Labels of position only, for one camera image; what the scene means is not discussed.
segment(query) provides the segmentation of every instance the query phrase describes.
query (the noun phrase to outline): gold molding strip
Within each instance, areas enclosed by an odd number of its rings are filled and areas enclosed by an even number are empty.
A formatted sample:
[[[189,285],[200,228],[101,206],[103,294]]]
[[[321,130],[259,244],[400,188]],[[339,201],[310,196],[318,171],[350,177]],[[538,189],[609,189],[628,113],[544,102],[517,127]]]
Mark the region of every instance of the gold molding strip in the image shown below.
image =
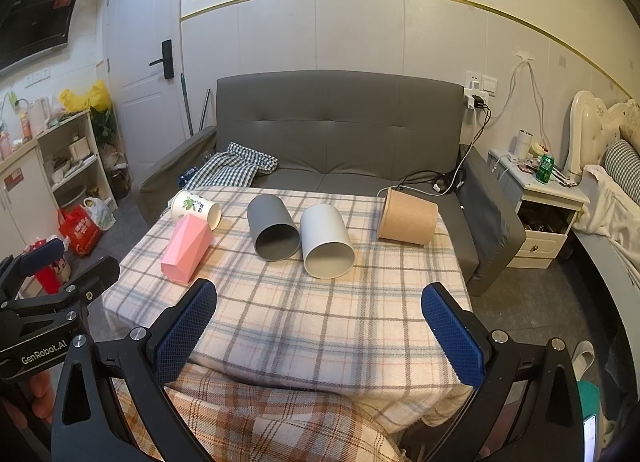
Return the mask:
[[[244,3],[245,1],[251,1],[251,0],[230,0],[230,1],[225,1],[223,3],[218,3],[217,5],[212,5],[210,7],[206,7],[203,8],[201,10],[196,10],[196,12],[192,12],[190,14],[187,14],[186,16],[182,16],[180,18],[180,22],[182,21],[187,21],[187,19],[191,19],[194,18],[196,16],[199,16],[201,14],[206,14],[207,12],[211,12],[212,10],[217,10],[219,8],[224,8],[227,6],[231,6],[231,5],[237,5],[239,3]],[[607,74],[601,67],[599,67],[596,63],[594,63],[593,61],[590,60],[590,58],[588,58],[586,55],[584,55],[583,53],[581,53],[580,51],[576,50],[575,48],[573,48],[572,46],[568,45],[567,43],[565,43],[564,41],[562,41],[561,39],[558,39],[555,35],[550,34],[549,32],[547,32],[546,30],[543,30],[542,28],[539,28],[535,25],[532,25],[531,23],[524,21],[524,19],[520,19],[516,16],[512,16],[511,14],[507,14],[506,12],[503,12],[502,10],[498,10],[497,8],[493,8],[490,7],[488,5],[484,5],[482,3],[478,3],[476,1],[471,1],[471,0],[450,0],[450,1],[455,1],[456,3],[463,3],[465,5],[469,5],[469,6],[473,6],[476,8],[480,8],[482,10],[485,10],[487,12],[491,12],[492,14],[496,14],[498,16],[502,16],[505,17],[507,19],[510,19],[511,21],[515,21],[516,23],[520,23],[521,25],[526,26],[527,28],[530,28],[536,32],[538,32],[539,34],[542,34],[543,36],[548,37],[549,39],[555,41],[556,43],[558,43],[559,45],[562,45],[564,48],[566,48],[567,50],[572,51],[574,54],[576,54],[579,58],[582,58],[584,61],[586,61],[587,63],[589,63],[593,68],[595,68],[597,71],[599,71],[602,75],[604,75],[605,77],[607,77],[607,79],[609,79],[611,82],[613,82],[620,90],[622,90],[623,93],[625,93],[626,96],[628,96],[628,98],[631,98],[632,96],[620,85],[619,82],[617,82],[613,77],[611,77],[609,74]]]

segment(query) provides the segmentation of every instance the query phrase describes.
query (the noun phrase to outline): dark gray cylinder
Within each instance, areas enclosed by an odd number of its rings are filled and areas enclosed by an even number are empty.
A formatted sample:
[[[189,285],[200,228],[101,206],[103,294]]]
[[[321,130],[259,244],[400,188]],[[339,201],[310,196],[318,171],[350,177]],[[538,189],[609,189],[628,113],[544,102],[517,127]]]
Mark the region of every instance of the dark gray cylinder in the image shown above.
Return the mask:
[[[255,252],[267,261],[293,255],[300,247],[300,233],[282,200],[258,195],[246,209]]]

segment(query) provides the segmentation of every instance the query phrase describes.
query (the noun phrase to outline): nightstand drawer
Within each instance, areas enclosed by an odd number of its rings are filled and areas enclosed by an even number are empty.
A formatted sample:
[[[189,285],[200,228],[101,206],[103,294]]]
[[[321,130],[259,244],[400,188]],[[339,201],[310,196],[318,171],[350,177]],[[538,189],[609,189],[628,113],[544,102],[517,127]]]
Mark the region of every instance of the nightstand drawer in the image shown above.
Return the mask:
[[[542,233],[526,229],[527,239],[516,256],[555,258],[566,241],[566,235]]]

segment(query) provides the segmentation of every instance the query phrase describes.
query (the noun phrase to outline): human hand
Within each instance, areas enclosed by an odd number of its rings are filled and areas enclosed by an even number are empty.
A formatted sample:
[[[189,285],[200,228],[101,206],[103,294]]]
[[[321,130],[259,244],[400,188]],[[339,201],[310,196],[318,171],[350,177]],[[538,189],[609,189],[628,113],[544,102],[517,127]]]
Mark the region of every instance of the human hand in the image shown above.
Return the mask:
[[[40,372],[29,379],[29,387],[33,394],[33,402],[31,402],[33,415],[51,424],[55,394],[53,393],[49,371]],[[27,427],[27,418],[24,416],[24,413],[11,402],[4,400],[4,398],[2,399],[2,404],[9,417],[11,417],[11,420],[14,421],[16,428],[24,429]]]

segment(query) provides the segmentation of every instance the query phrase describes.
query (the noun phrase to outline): plaid fabric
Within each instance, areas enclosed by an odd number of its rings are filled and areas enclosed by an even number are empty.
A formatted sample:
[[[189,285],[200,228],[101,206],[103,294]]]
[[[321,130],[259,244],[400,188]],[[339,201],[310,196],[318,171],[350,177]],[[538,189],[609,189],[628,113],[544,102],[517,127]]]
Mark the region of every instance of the plaid fabric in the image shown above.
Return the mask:
[[[127,385],[114,384],[138,446],[161,458]],[[170,386],[176,410],[217,462],[403,460],[380,425],[339,395],[258,388],[190,364]]]
[[[640,206],[640,156],[626,140],[607,150],[604,169],[629,198]]]
[[[192,278],[210,279],[218,292],[192,362],[248,384],[350,397],[388,432],[412,424],[460,385],[420,310],[422,289],[433,281],[470,309],[442,218],[432,242],[418,247],[376,239],[383,199],[229,187],[196,192],[222,204],[223,218]],[[307,207],[334,205],[356,252],[350,272],[319,280],[304,270],[301,251],[273,263],[258,257],[246,207],[267,192],[282,198],[296,223]],[[121,262],[120,279],[102,296],[112,325],[149,326],[185,292],[160,271],[173,229],[170,217],[161,217]]]
[[[206,186],[249,187],[256,175],[276,171],[278,159],[232,142],[224,153],[216,153],[185,185],[190,191]]]

